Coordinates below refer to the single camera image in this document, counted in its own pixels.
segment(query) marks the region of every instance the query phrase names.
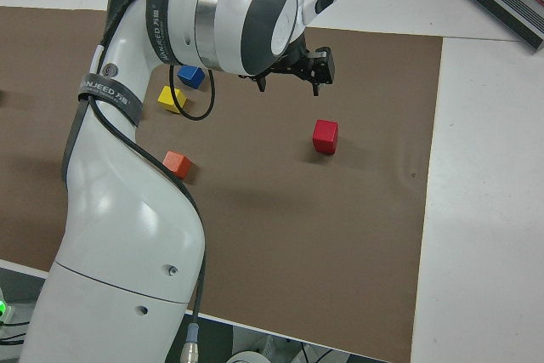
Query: brown mat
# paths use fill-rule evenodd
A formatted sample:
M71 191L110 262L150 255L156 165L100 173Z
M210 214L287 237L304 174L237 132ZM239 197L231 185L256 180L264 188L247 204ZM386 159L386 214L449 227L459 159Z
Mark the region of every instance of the brown mat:
M65 225L60 160L105 14L0 8L0 258L47 270ZM207 235L204 313L392 362L408 362L442 41L308 30L332 47L319 98L296 78L267 92L217 75L214 112L189 122L155 102L138 139L194 163L187 185ZM193 112L209 97L188 91ZM316 119L339 122L314 152Z

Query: orange cube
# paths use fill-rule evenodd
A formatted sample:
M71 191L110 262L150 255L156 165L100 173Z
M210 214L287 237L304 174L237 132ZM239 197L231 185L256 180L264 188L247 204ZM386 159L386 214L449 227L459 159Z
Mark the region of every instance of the orange cube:
M169 150L162 164L180 179L185 179L190 168L190 160L181 153Z

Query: white tabletop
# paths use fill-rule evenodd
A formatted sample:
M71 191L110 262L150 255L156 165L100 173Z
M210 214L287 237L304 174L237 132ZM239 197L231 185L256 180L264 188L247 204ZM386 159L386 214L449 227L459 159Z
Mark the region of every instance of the white tabletop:
M106 4L0 0L60 9ZM470 0L340 0L314 25L447 37L412 363L540 363L544 52L532 53Z

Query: blue cube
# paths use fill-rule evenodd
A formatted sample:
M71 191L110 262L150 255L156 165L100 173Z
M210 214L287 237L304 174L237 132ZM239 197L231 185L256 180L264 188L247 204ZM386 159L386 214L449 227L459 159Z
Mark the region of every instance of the blue cube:
M182 65L178 71L178 78L185 85L197 89L201 86L204 79L204 71L200 67L192 65Z

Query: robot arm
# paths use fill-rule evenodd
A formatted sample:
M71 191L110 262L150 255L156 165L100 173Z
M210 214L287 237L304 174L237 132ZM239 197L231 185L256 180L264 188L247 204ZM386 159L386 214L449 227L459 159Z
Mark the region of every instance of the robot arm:
M332 59L309 53L303 29L333 1L110 0L65 153L65 235L21 363L164 361L204 235L183 184L134 143L151 72L179 62L261 81L292 69L316 84L315 64Z

